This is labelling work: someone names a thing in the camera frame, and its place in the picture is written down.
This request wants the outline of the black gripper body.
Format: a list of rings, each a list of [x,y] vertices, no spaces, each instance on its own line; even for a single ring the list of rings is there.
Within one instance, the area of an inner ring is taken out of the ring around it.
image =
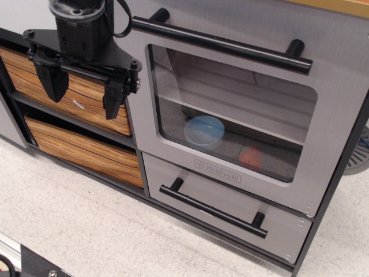
[[[54,11],[53,15],[56,29],[27,29],[23,33],[31,46],[31,61],[34,56],[59,60],[66,73],[100,74],[106,82],[122,81],[124,94],[137,92],[142,64],[114,42],[115,37],[127,35],[131,24],[122,33],[115,33],[112,11]]]

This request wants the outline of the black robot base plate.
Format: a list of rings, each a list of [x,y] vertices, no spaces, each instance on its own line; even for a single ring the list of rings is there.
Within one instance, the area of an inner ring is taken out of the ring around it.
[[[51,263],[24,245],[21,245],[21,276],[71,277],[64,269]]]

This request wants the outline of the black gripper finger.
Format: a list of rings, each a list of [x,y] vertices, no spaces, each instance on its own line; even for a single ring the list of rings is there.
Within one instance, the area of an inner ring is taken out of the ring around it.
[[[47,96],[60,102],[69,87],[69,74],[62,70],[60,61],[34,56],[33,64]]]
[[[118,116],[120,106],[124,104],[126,95],[125,85],[118,79],[109,79],[104,85],[103,107],[106,111],[106,119],[115,119]]]

